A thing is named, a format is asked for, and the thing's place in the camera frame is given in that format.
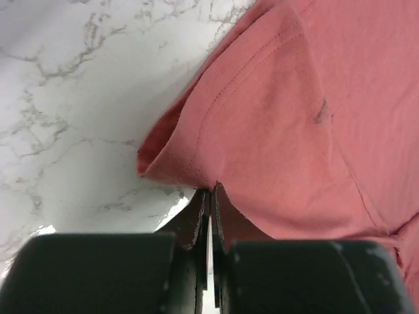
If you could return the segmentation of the pink t shirt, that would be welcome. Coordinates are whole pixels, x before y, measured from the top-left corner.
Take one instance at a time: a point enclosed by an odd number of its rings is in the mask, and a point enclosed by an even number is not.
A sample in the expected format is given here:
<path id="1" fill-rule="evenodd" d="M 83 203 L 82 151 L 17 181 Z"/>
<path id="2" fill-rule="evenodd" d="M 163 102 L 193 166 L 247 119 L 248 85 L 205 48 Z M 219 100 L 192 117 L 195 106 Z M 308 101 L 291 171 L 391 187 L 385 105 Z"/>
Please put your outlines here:
<path id="1" fill-rule="evenodd" d="M 418 2 L 257 1 L 137 172 L 213 188 L 277 239 L 370 239 L 418 299 Z"/>

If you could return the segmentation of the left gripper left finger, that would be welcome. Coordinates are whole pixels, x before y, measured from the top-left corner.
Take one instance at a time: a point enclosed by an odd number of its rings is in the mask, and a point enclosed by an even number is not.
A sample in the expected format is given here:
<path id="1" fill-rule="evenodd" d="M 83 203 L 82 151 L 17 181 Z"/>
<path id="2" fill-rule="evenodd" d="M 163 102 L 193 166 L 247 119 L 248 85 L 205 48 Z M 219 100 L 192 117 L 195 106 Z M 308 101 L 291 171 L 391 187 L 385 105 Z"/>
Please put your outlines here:
<path id="1" fill-rule="evenodd" d="M 201 313 L 210 195 L 146 234 L 30 239 L 1 287 L 2 313 Z"/>

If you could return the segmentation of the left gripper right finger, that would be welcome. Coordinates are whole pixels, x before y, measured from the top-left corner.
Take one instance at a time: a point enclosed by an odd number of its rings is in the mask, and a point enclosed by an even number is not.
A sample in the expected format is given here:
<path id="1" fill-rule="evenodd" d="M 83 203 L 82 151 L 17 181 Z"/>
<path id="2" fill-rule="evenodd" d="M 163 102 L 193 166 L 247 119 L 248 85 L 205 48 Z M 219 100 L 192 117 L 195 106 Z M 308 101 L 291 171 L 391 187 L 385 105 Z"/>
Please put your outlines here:
<path id="1" fill-rule="evenodd" d="M 414 313 L 388 252 L 372 241 L 275 240 L 217 183 L 210 195 L 221 313 Z"/>

